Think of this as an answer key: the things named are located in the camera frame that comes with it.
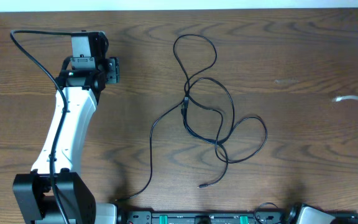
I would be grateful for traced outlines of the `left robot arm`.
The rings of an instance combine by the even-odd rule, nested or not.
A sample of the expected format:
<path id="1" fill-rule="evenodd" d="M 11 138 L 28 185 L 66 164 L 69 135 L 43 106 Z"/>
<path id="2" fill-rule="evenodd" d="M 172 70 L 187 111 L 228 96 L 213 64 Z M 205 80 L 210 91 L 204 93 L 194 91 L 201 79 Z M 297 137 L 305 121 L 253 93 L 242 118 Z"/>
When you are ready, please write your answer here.
<path id="1" fill-rule="evenodd" d="M 98 203 L 81 179 L 87 129 L 107 84 L 119 81 L 119 61 L 107 58 L 103 31 L 69 32 L 72 54 L 60 74 L 47 76 L 57 90 L 45 144 L 12 190 L 26 223 L 117 223 L 117 207 Z"/>

